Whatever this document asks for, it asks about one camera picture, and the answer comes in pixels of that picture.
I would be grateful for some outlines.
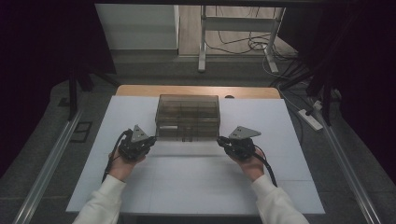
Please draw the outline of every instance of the person's left hand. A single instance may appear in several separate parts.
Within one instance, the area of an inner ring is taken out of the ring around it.
[[[116,177],[120,181],[125,181],[126,178],[131,174],[134,167],[141,161],[143,161],[146,156],[144,156],[139,161],[127,161],[123,157],[120,156],[119,149],[117,148],[114,158],[116,158],[112,164],[110,171],[108,172],[110,175]]]

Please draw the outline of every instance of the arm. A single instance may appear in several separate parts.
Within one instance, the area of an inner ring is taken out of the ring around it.
[[[90,199],[85,203],[79,212],[74,224],[116,224],[119,218],[123,189],[126,184],[125,179],[140,161],[128,162],[118,157],[116,151],[115,160],[111,164],[111,169],[99,190],[92,193]]]
[[[263,156],[257,148],[256,153]],[[271,179],[264,174],[263,164],[259,160],[254,157],[245,161],[233,160],[253,182],[252,187],[257,195],[256,204],[262,223],[308,223],[303,214],[294,208],[289,195],[283,189],[275,187]]]

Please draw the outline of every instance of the triangular metal plate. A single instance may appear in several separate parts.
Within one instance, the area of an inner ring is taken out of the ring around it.
[[[254,137],[254,136],[258,136],[261,135],[262,133],[251,130],[249,128],[245,128],[242,126],[238,126],[236,127],[235,130],[233,130],[233,132],[230,134],[230,136],[228,136],[230,139],[245,139],[245,138],[249,138],[249,137]]]
[[[134,126],[134,133],[132,134],[132,142],[139,142],[142,140],[146,140],[149,137],[143,132],[141,128],[139,128],[138,125]]]

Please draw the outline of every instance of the hand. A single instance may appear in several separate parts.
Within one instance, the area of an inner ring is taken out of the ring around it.
[[[110,175],[116,177],[120,181],[125,181],[126,178],[131,174],[134,167],[141,161],[143,161],[146,156],[144,156],[139,161],[127,161],[123,157],[120,156],[119,150],[117,149],[114,158],[116,158],[112,164],[110,171],[108,172]]]
[[[262,152],[257,148],[256,148],[256,153],[261,157],[263,156]],[[230,158],[236,163],[238,163],[244,174],[247,175],[247,177],[251,180],[251,182],[254,182],[257,178],[264,175],[264,166],[262,162],[259,161],[257,158],[251,156],[250,158],[244,161],[239,161],[232,157]]]

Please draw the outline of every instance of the aluminum rail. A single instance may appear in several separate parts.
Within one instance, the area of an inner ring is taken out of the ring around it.
[[[72,120],[67,121],[64,125],[64,129],[62,130],[61,135],[56,140],[55,145],[53,146],[49,156],[47,157],[46,162],[41,168],[40,173],[38,174],[35,183],[29,191],[23,205],[21,206],[20,211],[15,217],[13,223],[14,224],[22,224],[29,223],[35,213],[35,210],[38,207],[38,204],[41,201],[41,198],[44,192],[47,189],[47,185],[49,184],[53,173],[55,172],[56,167],[58,166],[59,160],[64,154],[64,149],[67,146],[67,143],[70,140],[70,137],[75,130],[79,119],[81,118],[81,114],[84,110],[84,105],[87,102],[87,93],[82,93],[80,97],[80,104],[78,105],[78,111]]]
[[[353,170],[352,165],[347,158],[347,154],[343,150],[340,142],[338,141],[337,136],[335,135],[334,131],[332,130],[331,126],[327,126],[326,122],[324,121],[321,114],[315,110],[315,115],[317,116],[320,123],[323,125],[323,130],[326,133],[328,138],[330,147],[332,148],[332,152],[335,155],[335,158],[338,161],[338,164],[341,167],[342,172],[346,178],[349,187],[351,188],[352,192],[355,194],[356,200],[361,207],[361,211],[363,212],[364,217],[367,220],[367,223],[370,224],[380,224],[382,223],[376,210],[371,201],[369,195],[367,194],[366,189],[364,188],[363,184],[359,180],[358,176],[356,175],[355,171]]]

